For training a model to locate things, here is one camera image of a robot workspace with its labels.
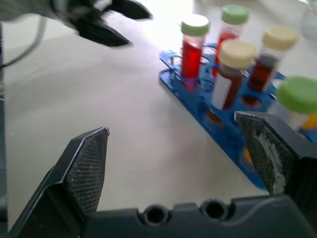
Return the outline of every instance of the white table surface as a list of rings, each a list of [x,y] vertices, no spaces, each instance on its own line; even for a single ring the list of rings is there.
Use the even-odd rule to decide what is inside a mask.
[[[153,21],[119,14],[110,25],[134,46],[122,49],[89,42],[50,20],[44,42],[26,60],[5,71],[8,213],[11,227],[69,140],[85,131],[110,128],[106,179],[99,210],[167,207],[216,197],[262,194],[162,84],[158,54],[177,50],[181,18],[191,12],[220,28],[221,7],[249,6],[242,35],[261,45],[270,26],[299,30],[305,5],[296,0],[144,0]],[[37,17],[4,26],[5,58],[31,42]],[[283,61],[286,75],[316,76],[316,52],[304,39]]]

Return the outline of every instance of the green cap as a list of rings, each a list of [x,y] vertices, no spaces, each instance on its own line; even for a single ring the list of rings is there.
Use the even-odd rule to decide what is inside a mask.
[[[276,93],[276,99],[293,112],[317,112],[317,78],[287,77]]]
[[[222,21],[232,25],[246,23],[249,19],[250,10],[239,5],[226,5],[222,7]]]
[[[209,32],[210,21],[201,15],[190,15],[182,21],[182,33],[186,36],[203,36]]]

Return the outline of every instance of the cable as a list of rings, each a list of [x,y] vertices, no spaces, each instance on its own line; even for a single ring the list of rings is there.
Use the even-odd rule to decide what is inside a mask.
[[[33,50],[35,50],[41,41],[43,40],[44,33],[45,33],[45,27],[47,24],[47,18],[46,17],[41,17],[40,22],[39,22],[39,27],[38,27],[38,32],[35,37],[34,42],[30,45],[29,48],[27,48],[22,54],[20,54],[18,57],[10,60],[7,63],[0,64],[0,69],[12,66],[13,64],[19,62],[20,60],[24,59],[26,56],[28,56]]]

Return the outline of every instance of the beige cap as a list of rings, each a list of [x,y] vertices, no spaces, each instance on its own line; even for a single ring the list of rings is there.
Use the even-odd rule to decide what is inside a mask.
[[[286,51],[296,44],[298,41],[299,34],[289,28],[285,27],[274,27],[265,31],[262,42],[265,46],[276,50]]]
[[[247,42],[237,40],[225,41],[220,50],[221,63],[232,68],[248,68],[257,54],[257,48]]]

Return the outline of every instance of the test tube rack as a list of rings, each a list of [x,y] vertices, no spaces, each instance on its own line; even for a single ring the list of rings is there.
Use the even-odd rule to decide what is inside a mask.
[[[205,48],[211,48],[215,51],[216,43],[207,43]],[[211,77],[211,69],[218,67],[214,62],[214,54],[203,54],[207,62],[202,62],[200,75],[195,82],[188,82],[180,76],[180,65],[174,65],[175,58],[181,58],[181,55],[173,51],[164,51],[160,54],[160,59],[167,70],[159,74],[160,80],[171,91],[171,93],[183,104],[183,106],[193,115],[208,134],[218,143],[233,162],[242,170],[249,180],[259,189],[265,189],[261,177],[256,171],[246,168],[240,163],[245,143],[243,141],[242,131],[235,121],[235,111],[257,111],[265,112],[275,100],[276,88],[270,85],[266,92],[258,93],[248,88],[247,79],[252,68],[246,71],[243,83],[233,107],[229,111],[221,111],[211,104],[212,88],[214,78]],[[277,72],[275,79],[284,80],[285,76]],[[255,106],[248,106],[242,101],[244,95],[258,98],[259,103]],[[221,122],[213,122],[208,117],[208,111],[212,110]]]

